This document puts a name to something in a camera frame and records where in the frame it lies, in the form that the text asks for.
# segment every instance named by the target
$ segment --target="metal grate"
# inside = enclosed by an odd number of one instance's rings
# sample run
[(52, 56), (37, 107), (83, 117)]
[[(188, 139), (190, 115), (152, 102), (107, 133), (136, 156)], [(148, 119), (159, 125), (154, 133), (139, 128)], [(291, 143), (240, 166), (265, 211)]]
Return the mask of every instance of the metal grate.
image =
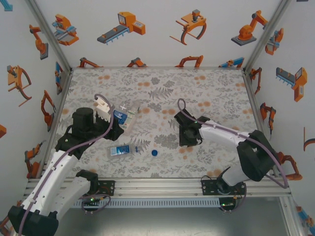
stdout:
[[(89, 204), (84, 208), (102, 207), (107, 200)], [(82, 200), (74, 203), (72, 208), (81, 208)], [(151, 198), (151, 199), (112, 199), (108, 208), (180, 208), (180, 207), (220, 207), (218, 198)]]

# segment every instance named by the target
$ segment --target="floral tablecloth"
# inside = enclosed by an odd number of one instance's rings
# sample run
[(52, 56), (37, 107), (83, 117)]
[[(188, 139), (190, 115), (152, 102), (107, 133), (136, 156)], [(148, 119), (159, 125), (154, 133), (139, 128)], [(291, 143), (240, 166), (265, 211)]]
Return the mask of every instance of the floral tablecloth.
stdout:
[[(99, 177), (201, 177), (217, 176), (239, 161), (237, 153), (214, 142), (180, 147), (174, 115), (177, 100), (185, 99), (195, 117), (206, 116), (242, 131), (256, 129), (241, 70), (202, 69), (76, 69), (68, 90), (53, 147), (72, 124), (80, 107), (95, 109), (94, 94), (105, 95), (116, 107), (140, 100), (140, 114), (130, 136), (117, 141), (101, 139), (87, 149), (68, 174), (81, 170)], [(109, 146), (134, 144), (130, 157), (108, 158)], [(158, 151), (152, 156), (152, 150)]]

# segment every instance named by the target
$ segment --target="blue bottle cap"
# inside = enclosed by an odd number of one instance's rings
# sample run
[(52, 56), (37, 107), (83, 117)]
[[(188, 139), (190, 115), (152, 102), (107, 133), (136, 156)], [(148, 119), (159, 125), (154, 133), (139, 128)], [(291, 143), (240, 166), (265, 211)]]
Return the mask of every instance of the blue bottle cap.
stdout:
[(158, 155), (158, 151), (157, 150), (152, 150), (152, 156), (157, 156)]

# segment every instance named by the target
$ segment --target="table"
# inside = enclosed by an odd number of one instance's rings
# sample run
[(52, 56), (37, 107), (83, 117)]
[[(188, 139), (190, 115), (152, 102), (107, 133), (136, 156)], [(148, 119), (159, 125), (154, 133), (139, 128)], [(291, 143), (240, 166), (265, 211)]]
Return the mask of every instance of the table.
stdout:
[[(116, 107), (141, 102), (140, 114), (130, 136), (117, 141), (101, 139), (87, 149), (69, 172), (81, 169), (99, 177), (201, 177), (218, 176), (239, 162), (236, 152), (214, 142), (180, 147), (174, 115), (177, 100), (185, 99), (196, 118), (206, 116), (236, 130), (256, 129), (241, 70), (184, 68), (75, 69), (54, 139), (54, 145), (72, 124), (80, 107), (96, 107), (94, 94), (105, 95)], [(108, 158), (109, 146), (134, 144), (139, 152), (131, 157)], [(158, 155), (151, 155), (156, 149)]]

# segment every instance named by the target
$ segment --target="white wall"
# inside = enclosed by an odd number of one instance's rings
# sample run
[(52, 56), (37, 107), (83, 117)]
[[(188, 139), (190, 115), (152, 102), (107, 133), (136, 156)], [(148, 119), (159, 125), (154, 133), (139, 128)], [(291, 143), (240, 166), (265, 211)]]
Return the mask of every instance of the white wall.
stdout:
[[(56, 106), (61, 94), (56, 94), (55, 62), (57, 57), (49, 48), (49, 57), (40, 60), (39, 51), (35, 47), (35, 37), (30, 33), (29, 24), (38, 26), (25, 1), (10, 0), (12, 12), (4, 12), (0, 6), (1, 44), (0, 44), (0, 124), (6, 127), (7, 134), (0, 138), (0, 219), (4, 218), (12, 205), (20, 200), (27, 184), (27, 167), (24, 152), (31, 150), (42, 140), (49, 140), (50, 133), (44, 122), (40, 109), (44, 89), (48, 91)], [(47, 42), (44, 34), (39, 33), (43, 42)], [(13, 85), (7, 85), (7, 65), (19, 65), (28, 73), (32, 85), (24, 91), (32, 99), (21, 107), (18, 105), (24, 98), (16, 90), (8, 92)], [(23, 85), (26, 78), (22, 76)], [(52, 113), (48, 104), (46, 111)], [(33, 161), (43, 158), (47, 142), (42, 146), (40, 154)]]
[[(127, 66), (132, 59), (140, 57), (148, 66), (175, 66), (188, 56), (204, 55), (201, 66), (218, 66), (229, 59), (248, 59), (257, 41), (238, 46), (231, 38), (239, 34), (242, 26), (249, 24), (252, 14), (258, 10), (269, 20), (279, 0), (37, 0), (46, 20), (51, 24), (55, 15), (67, 17), (77, 28), (79, 41), (70, 46), (61, 45), (71, 66), (78, 66), (79, 59), (87, 59), (104, 66)], [(200, 10), (207, 18), (207, 29), (200, 40), (187, 35), (187, 46), (169, 36), (180, 38), (183, 27), (175, 21)], [(135, 32), (120, 36), (118, 40), (102, 44), (97, 38), (116, 27), (118, 12), (129, 11), (146, 25), (146, 34)], [(257, 24), (253, 35), (263, 33)]]
[[(263, 52), (254, 68), (262, 67), (261, 90), (256, 98), (261, 104), (273, 106), (277, 113), (274, 119), (274, 131), (271, 144), (276, 151), (291, 155), (297, 162), (303, 176), (301, 181), (290, 181), (292, 194), (298, 205), (315, 217), (313, 204), (315, 145), (311, 144), (303, 151), (303, 127), (306, 127), (306, 140), (315, 138), (315, 47), (314, 47), (314, 15), (315, 1), (292, 1), (284, 14), (277, 30), (284, 28), (283, 40), (273, 56)], [(304, 97), (294, 101), (294, 91), (290, 86), (276, 79), (276, 68), (295, 74), (304, 67), (308, 81), (304, 86)], [(256, 89), (257, 80), (253, 82)], [(285, 165), (286, 172), (292, 173), (290, 165)]]

